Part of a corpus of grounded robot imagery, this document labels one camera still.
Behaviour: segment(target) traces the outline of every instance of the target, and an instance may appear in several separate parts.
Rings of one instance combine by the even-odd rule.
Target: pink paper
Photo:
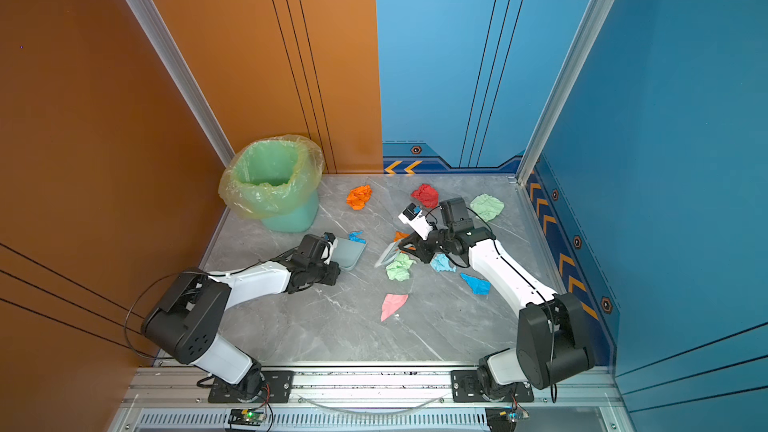
[[[386,320],[390,315],[394,314],[397,309],[402,307],[408,300],[408,294],[406,295],[394,295],[387,294],[382,304],[382,322]]]

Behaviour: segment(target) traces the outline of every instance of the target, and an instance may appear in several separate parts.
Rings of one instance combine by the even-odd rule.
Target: blue wall
[[[520,154],[588,2],[376,0],[384,141],[450,167]]]
[[[640,431],[763,413],[768,326],[727,337],[768,321],[766,101],[768,0],[616,0],[544,149],[620,308]]]

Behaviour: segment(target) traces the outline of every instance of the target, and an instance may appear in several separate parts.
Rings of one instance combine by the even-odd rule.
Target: black mounting plate
[[[478,380],[477,370],[451,370],[451,387],[453,390],[453,401],[460,404],[465,402],[492,402],[483,397]],[[495,402],[512,402],[512,392],[514,398],[519,403],[533,402],[533,389],[525,387],[523,382],[517,382],[510,388],[510,393],[501,400]]]
[[[293,370],[262,370],[266,383],[270,386],[270,404],[284,404],[288,402],[291,389],[293,388]],[[230,387],[227,382],[216,378],[214,386],[208,394],[209,404],[233,404],[239,402],[242,398],[240,394]],[[256,396],[253,400],[260,404],[264,396]]]

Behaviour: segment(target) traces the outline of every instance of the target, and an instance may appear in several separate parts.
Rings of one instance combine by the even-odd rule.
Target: work surface
[[[490,223],[507,252],[536,278],[553,286],[552,265],[530,243],[530,211],[521,210],[505,176],[324,176],[318,189],[320,209],[306,233],[331,232],[346,237],[362,231],[366,250],[357,266],[342,271],[334,286],[315,284],[296,294],[267,295],[239,304],[224,314],[220,332],[263,364],[308,360],[450,360],[475,363],[492,352],[514,347],[516,314],[493,288],[474,295],[459,275],[471,269],[435,272],[417,262],[411,278],[390,281],[384,267],[373,265],[395,237],[412,232],[397,216],[422,183],[435,187],[440,199],[464,197],[467,205],[486,193],[501,199],[502,214]],[[351,188],[373,190],[363,210],[346,204]],[[438,224],[442,225],[439,214]],[[231,212],[205,270],[226,271],[267,260],[299,244],[303,234],[272,232],[260,221]],[[387,294],[408,294],[408,302],[384,322]]]

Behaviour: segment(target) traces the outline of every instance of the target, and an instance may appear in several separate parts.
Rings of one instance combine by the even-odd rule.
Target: yellow chevron
[[[422,163],[422,161],[421,160],[417,160],[416,162],[414,162],[410,166],[406,167],[406,172],[408,172],[412,176],[416,175],[416,172],[413,171],[413,168],[416,167],[420,163]]]
[[[541,188],[541,184],[531,184],[531,202],[533,202],[533,189],[534,188]]]
[[[592,307],[590,307],[589,305],[586,305],[585,303],[583,303],[583,302],[582,302],[582,303],[581,303],[581,308],[584,310],[584,312],[587,312],[588,314],[590,314],[590,315],[591,315],[591,316],[594,318],[594,320],[596,320],[596,321],[599,321],[599,320],[600,320],[600,319],[598,318],[598,313],[597,313],[597,312],[595,312],[595,311],[592,309]]]
[[[548,205],[549,205],[549,202],[547,202],[543,198],[537,198],[536,199],[536,217],[541,217],[542,206],[548,206]]]
[[[563,262],[565,262],[567,264],[571,264],[574,267],[576,267],[576,264],[574,264],[574,261],[573,261],[572,258],[570,258],[567,255],[560,254],[560,276],[561,277],[563,276]]]
[[[568,291],[569,291],[569,292],[573,292],[573,291],[574,291],[574,285],[575,285],[576,287],[579,287],[579,288],[580,288],[581,290],[583,290],[584,292],[586,292],[586,291],[587,291],[587,289],[586,289],[586,287],[584,286],[584,284],[582,284],[580,281],[578,281],[578,280],[576,280],[575,278],[573,278],[573,276],[571,276],[571,277],[568,277]]]
[[[554,217],[544,214],[544,235],[547,235],[547,222],[558,223],[558,221],[554,220]]]
[[[392,164],[389,167],[385,168],[384,171],[389,172],[389,174],[392,176],[396,176],[397,172],[394,172],[392,169],[395,167],[398,167],[401,163],[402,163],[402,160],[395,160],[394,162],[392,162]]]

